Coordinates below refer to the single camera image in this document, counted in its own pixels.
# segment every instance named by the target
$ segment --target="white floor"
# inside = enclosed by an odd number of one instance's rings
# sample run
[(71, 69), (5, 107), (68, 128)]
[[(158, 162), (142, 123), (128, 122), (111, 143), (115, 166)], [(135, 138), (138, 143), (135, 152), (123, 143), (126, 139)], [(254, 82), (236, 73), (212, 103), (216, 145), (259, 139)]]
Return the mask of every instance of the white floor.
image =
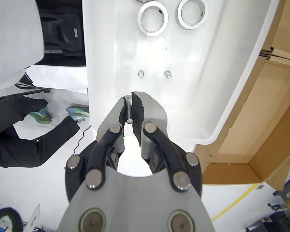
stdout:
[[(1, 90), (0, 96), (12, 94), (14, 91), (14, 88)], [(53, 90), (50, 94), (35, 94), (31, 97), (48, 100), (53, 121), (49, 125), (41, 125), (28, 116), (24, 121), (17, 123), (15, 127), (19, 136), (27, 139), (36, 138), (55, 127), (67, 115), (65, 109), (71, 104), (88, 104), (87, 95), (66, 90)], [(90, 126), (90, 121), (82, 122), (79, 132), (41, 167), (7, 169), (0, 167), (0, 208), (13, 207), (20, 212), (24, 221), (28, 221), (37, 205), (40, 204), (41, 215), (38, 225), (57, 229), (68, 205), (65, 194), (64, 166), (82, 137), (83, 130), (88, 126)], [(91, 143), (94, 137), (91, 130), (86, 131), (76, 153)], [(120, 159), (118, 170), (132, 176), (149, 175), (150, 170), (145, 162), (140, 162), (140, 151), (136, 139), (126, 138), (125, 146), (125, 153)], [(204, 185), (202, 201), (213, 219), (250, 187), (251, 185)], [(267, 203), (275, 202), (273, 192), (274, 190), (267, 184), (262, 189), (252, 190), (248, 196), (213, 222), (216, 231), (244, 231), (244, 227), (254, 223), (261, 216), (272, 213)]]

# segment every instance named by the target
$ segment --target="black textured grip pad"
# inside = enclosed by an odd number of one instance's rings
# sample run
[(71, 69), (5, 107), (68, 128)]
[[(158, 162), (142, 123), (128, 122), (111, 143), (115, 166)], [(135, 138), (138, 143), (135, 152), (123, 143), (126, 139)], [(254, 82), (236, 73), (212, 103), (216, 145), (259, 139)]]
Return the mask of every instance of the black textured grip pad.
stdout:
[(144, 121), (144, 107), (141, 99), (132, 92), (133, 133), (141, 146), (142, 122)]
[(125, 126), (125, 123), (127, 121), (127, 106), (126, 106), (126, 102), (125, 102), (125, 98), (123, 97), (124, 99), (124, 106), (122, 108), (122, 110), (120, 111), (120, 114), (119, 114), (119, 123), (122, 125), (122, 128), (123, 128), (123, 136), (124, 135), (124, 126)]

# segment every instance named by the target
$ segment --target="label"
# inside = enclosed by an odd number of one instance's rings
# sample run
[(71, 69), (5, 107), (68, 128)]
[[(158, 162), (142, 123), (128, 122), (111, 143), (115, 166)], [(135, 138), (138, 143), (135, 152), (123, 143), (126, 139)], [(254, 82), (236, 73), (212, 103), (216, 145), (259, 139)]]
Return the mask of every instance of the label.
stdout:
[(78, 37), (76, 28), (74, 28), (74, 35), (75, 35), (76, 38)]

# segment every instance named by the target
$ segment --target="chair backrest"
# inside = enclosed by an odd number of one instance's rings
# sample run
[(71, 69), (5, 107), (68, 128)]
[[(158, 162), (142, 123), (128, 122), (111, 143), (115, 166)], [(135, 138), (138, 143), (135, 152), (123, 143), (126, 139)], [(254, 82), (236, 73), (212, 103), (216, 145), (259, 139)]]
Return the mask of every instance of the chair backrest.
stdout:
[(18, 82), (44, 56), (35, 0), (0, 0), (0, 89)]

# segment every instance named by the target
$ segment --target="sneaker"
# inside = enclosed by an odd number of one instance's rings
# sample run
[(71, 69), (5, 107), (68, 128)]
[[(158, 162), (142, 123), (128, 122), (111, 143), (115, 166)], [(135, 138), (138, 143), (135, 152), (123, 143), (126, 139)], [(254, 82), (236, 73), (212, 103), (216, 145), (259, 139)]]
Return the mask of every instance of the sneaker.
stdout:
[(46, 112), (45, 109), (42, 109), (40, 111), (31, 112), (28, 115), (32, 116), (40, 124), (49, 124), (49, 123), (51, 123), (51, 117)]
[(88, 107), (71, 106), (67, 108), (67, 112), (73, 120), (79, 123), (86, 121), (85, 119), (89, 117)]

